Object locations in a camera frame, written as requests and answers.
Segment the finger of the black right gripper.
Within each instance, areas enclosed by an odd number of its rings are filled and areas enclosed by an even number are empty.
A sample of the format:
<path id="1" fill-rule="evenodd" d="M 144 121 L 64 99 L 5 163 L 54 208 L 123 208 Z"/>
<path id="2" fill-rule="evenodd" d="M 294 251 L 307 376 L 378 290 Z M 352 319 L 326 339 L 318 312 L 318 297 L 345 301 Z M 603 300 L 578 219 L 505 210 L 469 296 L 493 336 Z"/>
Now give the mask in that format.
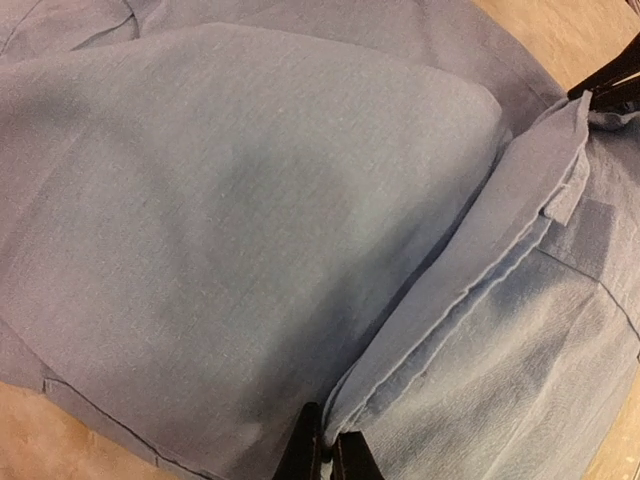
<path id="1" fill-rule="evenodd" d="M 639 38 L 635 37 L 625 49 L 609 63 L 571 88 L 569 100 L 575 100 L 585 91 L 592 95 L 594 91 L 610 87 L 627 79 L 639 78 Z"/>
<path id="2" fill-rule="evenodd" d="M 633 77 L 616 85 L 593 92 L 590 110 L 626 113 L 639 109 L 639 78 Z"/>

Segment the light blue long sleeve shirt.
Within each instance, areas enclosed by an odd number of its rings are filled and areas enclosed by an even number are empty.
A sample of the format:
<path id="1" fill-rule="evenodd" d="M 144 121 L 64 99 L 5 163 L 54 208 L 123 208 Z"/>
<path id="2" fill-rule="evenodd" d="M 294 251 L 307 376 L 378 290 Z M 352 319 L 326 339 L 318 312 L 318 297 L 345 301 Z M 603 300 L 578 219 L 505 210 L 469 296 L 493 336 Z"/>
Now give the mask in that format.
<path id="1" fill-rule="evenodd" d="M 185 479 L 577 479 L 639 360 L 639 109 L 469 1 L 5 1 L 1 378 Z"/>

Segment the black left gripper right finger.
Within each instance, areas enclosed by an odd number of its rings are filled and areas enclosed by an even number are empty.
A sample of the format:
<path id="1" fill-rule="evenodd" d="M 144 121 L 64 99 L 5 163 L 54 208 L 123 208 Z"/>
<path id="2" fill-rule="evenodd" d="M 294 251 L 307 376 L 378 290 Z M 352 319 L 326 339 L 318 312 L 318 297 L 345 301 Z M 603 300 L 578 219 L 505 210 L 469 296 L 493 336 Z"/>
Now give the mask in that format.
<path id="1" fill-rule="evenodd" d="M 340 434 L 332 448 L 335 480 L 383 480 L 384 477 L 361 432 Z"/>

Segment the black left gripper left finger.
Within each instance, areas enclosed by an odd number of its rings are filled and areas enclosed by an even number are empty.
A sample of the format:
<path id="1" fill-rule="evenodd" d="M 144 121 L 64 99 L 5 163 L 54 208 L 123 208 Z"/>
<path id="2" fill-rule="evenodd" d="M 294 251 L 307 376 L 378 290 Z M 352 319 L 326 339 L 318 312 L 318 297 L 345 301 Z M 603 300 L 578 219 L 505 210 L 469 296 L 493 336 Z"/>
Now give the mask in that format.
<path id="1" fill-rule="evenodd" d="M 277 467 L 277 480 L 321 478 L 321 407 L 314 402 L 301 409 Z"/>

